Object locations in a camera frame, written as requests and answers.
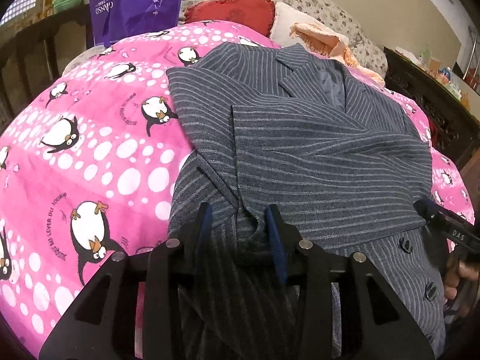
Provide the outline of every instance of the purple tote bag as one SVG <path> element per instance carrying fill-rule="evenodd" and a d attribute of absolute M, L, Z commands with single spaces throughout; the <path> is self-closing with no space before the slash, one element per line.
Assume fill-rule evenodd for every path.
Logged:
<path fill-rule="evenodd" d="M 182 0 L 90 0 L 95 45 L 110 47 L 128 36 L 178 23 Z"/>

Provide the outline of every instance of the green basket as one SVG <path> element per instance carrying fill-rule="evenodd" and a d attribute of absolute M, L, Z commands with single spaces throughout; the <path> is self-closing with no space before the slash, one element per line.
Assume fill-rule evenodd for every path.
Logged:
<path fill-rule="evenodd" d="M 80 5 L 83 0 L 53 0 L 53 10 L 55 13 L 66 11 Z"/>

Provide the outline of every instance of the red pillow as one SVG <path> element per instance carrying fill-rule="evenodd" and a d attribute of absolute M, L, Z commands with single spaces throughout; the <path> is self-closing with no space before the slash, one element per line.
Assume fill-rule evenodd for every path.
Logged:
<path fill-rule="evenodd" d="M 270 34 L 275 18 L 272 0 L 210 0 L 187 9 L 185 23 L 227 20 L 250 27 L 263 36 Z"/>

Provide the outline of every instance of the gray pinstripe jacket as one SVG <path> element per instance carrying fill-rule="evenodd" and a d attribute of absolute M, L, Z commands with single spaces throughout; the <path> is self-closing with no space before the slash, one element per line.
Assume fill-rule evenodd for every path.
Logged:
<path fill-rule="evenodd" d="M 166 73 L 196 149 L 176 183 L 170 234 L 201 202 L 214 210 L 201 278 L 181 296 L 187 358 L 278 360 L 288 353 L 298 295 L 279 286 L 271 266 L 263 212 L 272 203 L 328 252 L 363 251 L 439 355 L 443 286 L 412 206 L 430 196 L 431 156 L 401 108 L 298 44 L 225 43 L 193 67 Z M 436 296 L 426 297 L 430 283 Z M 333 299 L 338 354 L 335 286 Z"/>

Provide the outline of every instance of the window grid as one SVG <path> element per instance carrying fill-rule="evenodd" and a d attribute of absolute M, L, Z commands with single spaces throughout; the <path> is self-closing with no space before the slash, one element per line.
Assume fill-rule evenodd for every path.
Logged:
<path fill-rule="evenodd" d="M 5 15 L 0 20 L 0 26 L 7 21 L 13 19 L 14 17 L 21 15 L 23 12 L 27 12 L 27 10 L 31 8 L 35 8 L 37 4 L 37 0 L 15 0 L 11 5 L 8 7 Z"/>

